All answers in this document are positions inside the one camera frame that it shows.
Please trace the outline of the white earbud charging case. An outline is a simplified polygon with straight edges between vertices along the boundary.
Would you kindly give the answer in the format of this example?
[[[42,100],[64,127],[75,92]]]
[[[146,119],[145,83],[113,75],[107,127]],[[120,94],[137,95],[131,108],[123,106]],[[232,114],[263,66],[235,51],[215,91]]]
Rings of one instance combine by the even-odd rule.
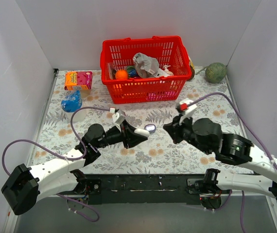
[[[150,132],[145,130],[145,129],[135,129],[134,133],[145,136],[145,137],[149,137],[150,136]]]

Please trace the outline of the blue earbud charging case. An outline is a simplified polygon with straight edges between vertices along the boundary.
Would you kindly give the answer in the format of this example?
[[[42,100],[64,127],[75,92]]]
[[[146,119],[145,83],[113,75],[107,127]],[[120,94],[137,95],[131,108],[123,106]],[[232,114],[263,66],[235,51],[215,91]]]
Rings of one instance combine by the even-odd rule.
[[[154,133],[156,131],[155,124],[148,124],[144,127],[145,130],[147,130],[149,133]]]

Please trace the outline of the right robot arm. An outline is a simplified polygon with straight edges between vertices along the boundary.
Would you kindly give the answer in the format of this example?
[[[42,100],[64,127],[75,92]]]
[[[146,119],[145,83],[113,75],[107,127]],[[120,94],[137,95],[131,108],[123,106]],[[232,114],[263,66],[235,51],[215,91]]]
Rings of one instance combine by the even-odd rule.
[[[223,164],[239,166],[255,172],[232,174],[209,168],[202,180],[189,184],[192,193],[215,193],[220,190],[241,190],[264,194],[277,200],[277,159],[269,158],[250,140],[233,133],[223,133],[221,126],[208,118],[193,122],[187,118],[183,123],[176,116],[163,126],[173,142],[186,141],[201,152],[214,153]]]

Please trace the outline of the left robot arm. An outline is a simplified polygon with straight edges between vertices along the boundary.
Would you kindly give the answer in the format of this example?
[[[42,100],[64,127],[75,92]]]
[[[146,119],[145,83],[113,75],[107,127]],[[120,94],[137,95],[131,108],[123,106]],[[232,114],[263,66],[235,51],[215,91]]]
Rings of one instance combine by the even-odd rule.
[[[82,142],[60,158],[27,167],[18,165],[9,175],[1,192],[15,215],[29,211],[34,205],[51,195],[73,191],[82,194],[86,188],[79,169],[100,157],[99,148],[123,143],[126,149],[146,141],[150,133],[137,129],[127,121],[105,131],[100,124],[92,124]]]

